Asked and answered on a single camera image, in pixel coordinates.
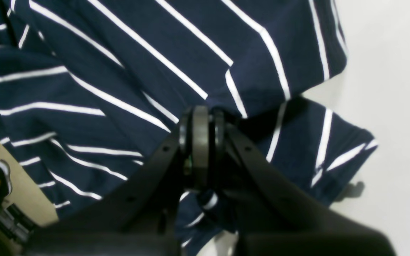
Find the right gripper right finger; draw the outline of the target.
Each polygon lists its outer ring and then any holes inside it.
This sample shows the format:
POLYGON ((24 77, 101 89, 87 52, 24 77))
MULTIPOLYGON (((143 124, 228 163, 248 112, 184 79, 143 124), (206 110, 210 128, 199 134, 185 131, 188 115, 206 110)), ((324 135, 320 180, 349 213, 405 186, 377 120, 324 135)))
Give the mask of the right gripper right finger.
POLYGON ((202 209, 238 233, 236 256, 394 256, 381 232, 320 204, 266 160, 221 111, 195 107, 202 209))

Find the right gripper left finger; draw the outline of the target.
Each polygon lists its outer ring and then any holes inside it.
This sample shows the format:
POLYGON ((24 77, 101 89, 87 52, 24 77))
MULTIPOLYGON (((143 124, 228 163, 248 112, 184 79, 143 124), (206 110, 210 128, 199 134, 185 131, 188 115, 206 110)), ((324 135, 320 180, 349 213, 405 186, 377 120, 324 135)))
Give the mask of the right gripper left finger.
POLYGON ((184 191, 200 189, 200 107, 127 182, 104 199, 35 232, 25 256, 183 256, 175 219, 184 191))

